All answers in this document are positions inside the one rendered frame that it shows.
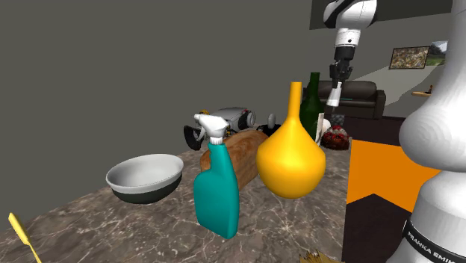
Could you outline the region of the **white tapered tube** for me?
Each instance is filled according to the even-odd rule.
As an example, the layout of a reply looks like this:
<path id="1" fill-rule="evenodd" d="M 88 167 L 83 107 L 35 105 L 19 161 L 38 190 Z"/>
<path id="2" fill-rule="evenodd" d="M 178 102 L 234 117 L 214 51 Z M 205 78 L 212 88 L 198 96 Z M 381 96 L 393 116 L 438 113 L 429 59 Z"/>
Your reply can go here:
<path id="1" fill-rule="evenodd" d="M 343 83 L 341 81 L 337 81 L 332 84 L 332 89 L 326 101 L 326 104 L 328 106 L 333 107 L 333 108 L 336 108 L 339 106 L 340 100 L 341 100 L 342 85 Z"/>

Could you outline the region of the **dark sofa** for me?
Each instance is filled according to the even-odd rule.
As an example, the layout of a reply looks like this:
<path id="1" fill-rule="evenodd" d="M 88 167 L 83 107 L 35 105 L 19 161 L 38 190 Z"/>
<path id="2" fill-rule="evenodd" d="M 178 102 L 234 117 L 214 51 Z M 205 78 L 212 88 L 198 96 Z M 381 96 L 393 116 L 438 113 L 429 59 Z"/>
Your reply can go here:
<path id="1" fill-rule="evenodd" d="M 343 84 L 339 106 L 333 111 L 326 105 L 332 82 L 320 80 L 318 97 L 324 108 L 325 115 L 342 114 L 345 117 L 357 117 L 371 120 L 382 118 L 386 95 L 372 81 L 346 81 Z"/>

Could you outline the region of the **dark green glass bottle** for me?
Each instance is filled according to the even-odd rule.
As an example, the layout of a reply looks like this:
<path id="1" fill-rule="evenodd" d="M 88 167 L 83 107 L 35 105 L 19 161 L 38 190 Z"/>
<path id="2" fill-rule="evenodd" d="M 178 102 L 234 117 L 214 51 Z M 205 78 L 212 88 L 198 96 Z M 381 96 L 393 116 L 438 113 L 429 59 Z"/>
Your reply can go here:
<path id="1" fill-rule="evenodd" d="M 302 126 L 317 144 L 320 144 L 324 108 L 318 95 L 320 74 L 312 72 L 300 105 L 299 118 Z"/>

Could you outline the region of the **white upright thing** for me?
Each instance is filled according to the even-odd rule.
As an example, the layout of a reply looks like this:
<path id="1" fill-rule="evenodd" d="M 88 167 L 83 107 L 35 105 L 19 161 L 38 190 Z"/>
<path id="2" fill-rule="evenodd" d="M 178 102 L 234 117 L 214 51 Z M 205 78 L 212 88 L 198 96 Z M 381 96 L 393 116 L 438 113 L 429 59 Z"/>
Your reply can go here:
<path id="1" fill-rule="evenodd" d="M 323 134 L 331 127 L 330 122 L 324 117 L 324 113 L 319 113 L 317 119 L 317 131 L 315 142 L 320 145 Z"/>

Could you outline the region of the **red and dark round thing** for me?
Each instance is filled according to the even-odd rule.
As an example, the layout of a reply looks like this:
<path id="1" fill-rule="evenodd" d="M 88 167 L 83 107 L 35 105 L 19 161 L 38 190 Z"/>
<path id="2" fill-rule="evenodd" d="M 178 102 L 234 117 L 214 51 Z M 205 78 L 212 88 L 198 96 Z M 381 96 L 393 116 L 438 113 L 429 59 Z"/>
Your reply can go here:
<path id="1" fill-rule="evenodd" d="M 332 126 L 322 135 L 320 144 L 328 149 L 348 150 L 350 136 L 341 126 Z"/>

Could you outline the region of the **small wooden side table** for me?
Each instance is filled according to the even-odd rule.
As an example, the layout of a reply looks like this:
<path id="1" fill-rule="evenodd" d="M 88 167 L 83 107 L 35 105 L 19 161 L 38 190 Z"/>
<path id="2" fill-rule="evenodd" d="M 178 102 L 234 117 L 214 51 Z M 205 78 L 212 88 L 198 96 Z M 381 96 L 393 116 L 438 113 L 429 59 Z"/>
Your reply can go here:
<path id="1" fill-rule="evenodd" d="M 413 96 L 421 96 L 421 97 L 430 97 L 432 95 L 433 86 L 430 85 L 427 91 L 413 91 L 411 94 Z"/>

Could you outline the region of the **black base with grey knob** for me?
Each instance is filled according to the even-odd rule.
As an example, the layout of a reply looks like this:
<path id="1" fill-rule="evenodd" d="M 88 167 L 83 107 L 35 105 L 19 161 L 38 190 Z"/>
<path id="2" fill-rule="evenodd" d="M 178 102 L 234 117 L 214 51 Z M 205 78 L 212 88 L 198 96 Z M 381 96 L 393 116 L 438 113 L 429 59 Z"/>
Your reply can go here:
<path id="1" fill-rule="evenodd" d="M 276 130 L 281 127 L 280 124 L 276 123 L 276 115 L 269 114 L 267 118 L 267 123 L 257 127 L 257 131 L 265 133 L 268 137 L 270 137 Z"/>

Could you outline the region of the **yellow long-necked vase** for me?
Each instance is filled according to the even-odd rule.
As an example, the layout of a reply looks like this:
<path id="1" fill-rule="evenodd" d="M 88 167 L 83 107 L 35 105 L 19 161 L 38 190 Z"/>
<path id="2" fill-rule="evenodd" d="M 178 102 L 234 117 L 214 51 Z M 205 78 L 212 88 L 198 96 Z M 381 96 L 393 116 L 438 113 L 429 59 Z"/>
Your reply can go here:
<path id="1" fill-rule="evenodd" d="M 297 199 L 312 192 L 326 171 L 326 155 L 299 119 L 302 84 L 290 83 L 288 114 L 256 154 L 258 174 L 274 194 Z"/>

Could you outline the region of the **orange and dark robot stand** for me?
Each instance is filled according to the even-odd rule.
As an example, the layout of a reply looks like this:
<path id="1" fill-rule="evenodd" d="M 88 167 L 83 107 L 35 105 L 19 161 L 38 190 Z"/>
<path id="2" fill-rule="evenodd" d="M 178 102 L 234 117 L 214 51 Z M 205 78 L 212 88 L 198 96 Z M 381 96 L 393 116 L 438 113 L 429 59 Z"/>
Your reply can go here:
<path id="1" fill-rule="evenodd" d="M 398 247 L 421 185 L 438 170 L 399 146 L 352 142 L 342 261 L 385 263 Z"/>

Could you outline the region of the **brown bread loaf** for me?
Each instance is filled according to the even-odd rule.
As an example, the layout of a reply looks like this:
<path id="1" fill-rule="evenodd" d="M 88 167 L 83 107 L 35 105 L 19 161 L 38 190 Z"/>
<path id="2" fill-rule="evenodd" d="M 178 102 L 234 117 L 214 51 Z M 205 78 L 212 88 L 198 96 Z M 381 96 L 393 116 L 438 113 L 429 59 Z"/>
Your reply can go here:
<path id="1" fill-rule="evenodd" d="M 256 155 L 258 147 L 267 138 L 262 131 L 248 130 L 223 140 L 232 161 L 239 191 L 258 175 Z"/>

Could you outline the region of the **teal spray bottle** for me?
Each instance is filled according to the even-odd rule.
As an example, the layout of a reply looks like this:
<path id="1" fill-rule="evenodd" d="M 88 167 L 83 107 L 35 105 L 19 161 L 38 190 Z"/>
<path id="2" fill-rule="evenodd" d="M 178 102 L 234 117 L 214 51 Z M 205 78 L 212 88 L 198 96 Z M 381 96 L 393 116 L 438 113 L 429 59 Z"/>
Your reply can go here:
<path id="1" fill-rule="evenodd" d="M 219 236 L 230 239 L 237 233 L 239 188 L 232 161 L 223 143 L 226 127 L 222 117 L 196 114 L 195 120 L 210 137 L 210 168 L 193 183 L 193 199 L 198 223 Z"/>

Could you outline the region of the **white and dark bowl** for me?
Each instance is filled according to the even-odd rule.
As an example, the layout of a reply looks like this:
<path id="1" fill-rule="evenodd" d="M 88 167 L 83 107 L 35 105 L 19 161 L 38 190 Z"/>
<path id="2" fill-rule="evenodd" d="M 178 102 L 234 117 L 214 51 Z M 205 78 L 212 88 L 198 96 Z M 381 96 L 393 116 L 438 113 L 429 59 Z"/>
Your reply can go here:
<path id="1" fill-rule="evenodd" d="M 184 162 L 176 155 L 150 154 L 112 167 L 105 180 L 114 195 L 133 204 L 158 202 L 180 184 Z"/>

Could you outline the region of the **yellow spatula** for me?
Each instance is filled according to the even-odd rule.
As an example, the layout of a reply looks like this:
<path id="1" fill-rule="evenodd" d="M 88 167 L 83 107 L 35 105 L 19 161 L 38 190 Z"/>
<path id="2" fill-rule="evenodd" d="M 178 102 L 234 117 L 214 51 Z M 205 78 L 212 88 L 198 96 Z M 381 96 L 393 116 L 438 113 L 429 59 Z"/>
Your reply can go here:
<path id="1" fill-rule="evenodd" d="M 40 260 L 40 257 L 37 255 L 37 252 L 33 248 L 32 243 L 30 241 L 30 238 L 28 236 L 28 233 L 27 233 L 25 227 L 22 225 L 20 219 L 13 212 L 11 212 L 8 215 L 8 221 L 10 222 L 11 226 L 13 227 L 13 230 L 15 231 L 15 233 L 18 235 L 20 241 L 24 245 L 30 247 L 31 252 L 33 253 L 33 255 L 35 257 L 36 262 L 37 263 L 42 263 L 42 261 Z"/>

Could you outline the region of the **framed wall picture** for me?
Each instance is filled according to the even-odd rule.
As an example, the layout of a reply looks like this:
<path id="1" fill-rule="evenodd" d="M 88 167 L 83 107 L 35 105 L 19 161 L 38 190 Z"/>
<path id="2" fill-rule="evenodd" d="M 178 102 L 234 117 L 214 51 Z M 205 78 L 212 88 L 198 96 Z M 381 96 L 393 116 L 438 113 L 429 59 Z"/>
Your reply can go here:
<path id="1" fill-rule="evenodd" d="M 423 69 L 428 54 L 428 46 L 394 48 L 389 69 Z"/>

